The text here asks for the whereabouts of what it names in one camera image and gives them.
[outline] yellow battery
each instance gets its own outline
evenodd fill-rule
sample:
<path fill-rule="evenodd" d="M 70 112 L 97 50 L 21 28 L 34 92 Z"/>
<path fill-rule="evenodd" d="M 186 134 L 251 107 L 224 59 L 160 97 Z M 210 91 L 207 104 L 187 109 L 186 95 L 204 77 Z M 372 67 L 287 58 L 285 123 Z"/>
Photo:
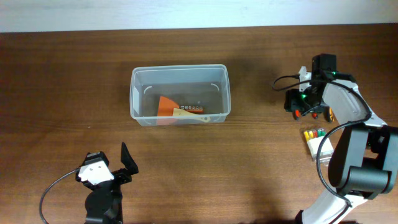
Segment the yellow battery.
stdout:
<path fill-rule="evenodd" d="M 305 137 L 306 141 L 310 140 L 310 136 L 308 135 L 308 131 L 304 131 L 304 137 Z"/>
<path fill-rule="evenodd" d="M 313 133 L 312 133 L 312 131 L 309 131 L 308 133 L 310 134 L 310 139 L 313 139 Z"/>

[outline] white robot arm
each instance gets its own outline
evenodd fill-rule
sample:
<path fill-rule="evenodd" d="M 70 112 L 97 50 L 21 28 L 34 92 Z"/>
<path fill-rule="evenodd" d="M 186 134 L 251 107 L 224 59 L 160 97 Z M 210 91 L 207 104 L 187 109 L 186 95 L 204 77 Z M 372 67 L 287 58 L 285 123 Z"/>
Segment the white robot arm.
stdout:
<path fill-rule="evenodd" d="M 335 55 L 317 55 L 312 60 L 312 72 L 302 67 L 291 77 L 299 78 L 300 82 L 277 90 L 299 86 L 287 90 L 286 111 L 305 116 L 331 108 L 342 124 L 336 129 L 345 128 L 328 167 L 333 187 L 323 180 L 317 161 L 318 174 L 326 190 L 313 205 L 298 213 L 295 222 L 339 223 L 358 205 L 392 190 L 398 169 L 398 128 L 388 126 L 373 113 L 360 95 L 353 76 L 337 71 Z M 377 158 L 364 156 L 367 146 L 378 153 Z"/>

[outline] transparent plastic bin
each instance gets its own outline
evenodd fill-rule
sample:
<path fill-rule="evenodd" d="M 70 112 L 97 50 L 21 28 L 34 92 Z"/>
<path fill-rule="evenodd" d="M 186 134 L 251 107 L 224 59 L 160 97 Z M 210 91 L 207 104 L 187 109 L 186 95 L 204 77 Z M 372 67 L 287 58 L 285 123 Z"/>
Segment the transparent plastic bin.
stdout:
<path fill-rule="evenodd" d="M 160 96 L 180 106 L 201 106 L 203 114 L 157 116 Z M 142 126 L 220 123 L 230 111 L 224 65 L 141 67 L 132 71 L 130 114 Z"/>

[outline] white wall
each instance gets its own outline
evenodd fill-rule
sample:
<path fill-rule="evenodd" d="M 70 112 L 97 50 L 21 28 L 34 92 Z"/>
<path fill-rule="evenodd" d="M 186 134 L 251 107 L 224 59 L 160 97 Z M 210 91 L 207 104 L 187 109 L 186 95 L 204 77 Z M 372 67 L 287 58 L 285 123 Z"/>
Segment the white wall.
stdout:
<path fill-rule="evenodd" d="M 0 0 L 0 32 L 398 22 L 398 0 Z"/>

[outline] orange object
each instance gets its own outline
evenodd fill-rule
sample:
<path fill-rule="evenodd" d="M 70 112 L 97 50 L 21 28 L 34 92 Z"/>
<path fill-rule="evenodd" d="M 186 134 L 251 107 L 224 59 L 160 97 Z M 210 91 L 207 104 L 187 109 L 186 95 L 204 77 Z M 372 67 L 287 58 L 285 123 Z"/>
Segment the orange object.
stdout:
<path fill-rule="evenodd" d="M 174 108 L 180 108 L 180 105 L 167 97 L 160 96 L 157 116 L 173 116 Z"/>
<path fill-rule="evenodd" d="M 330 115 L 329 117 L 330 121 L 331 122 L 335 121 L 335 117 L 333 116 L 333 111 L 331 110 L 331 108 L 329 108 L 329 115 Z"/>
<path fill-rule="evenodd" d="M 160 96 L 159 107 L 157 109 L 157 116 L 182 116 L 182 115 L 194 115 L 194 113 L 203 113 L 203 109 L 196 109 L 196 108 L 193 109 L 193 108 L 195 108 L 195 107 L 192 106 L 191 109 L 183 110 L 182 108 L 180 108 L 180 105 L 178 105 L 176 102 L 170 100 L 167 97 Z M 198 118 L 198 120 L 201 120 L 201 121 L 207 123 L 210 121 L 210 118 L 207 118 L 207 117 L 206 118 Z M 169 125 L 174 122 L 176 122 L 176 119 L 167 118 L 167 119 L 158 119 L 156 121 L 156 124 L 157 125 Z"/>
<path fill-rule="evenodd" d="M 180 106 L 176 102 L 170 100 L 167 97 L 160 96 L 159 107 L 157 109 L 157 116 L 173 116 L 174 108 L 179 108 Z M 169 125 L 176 122 L 176 119 L 158 119 L 156 121 L 157 125 Z"/>
<path fill-rule="evenodd" d="M 295 110 L 293 113 L 294 119 L 297 121 L 300 119 L 300 112 L 298 110 Z"/>

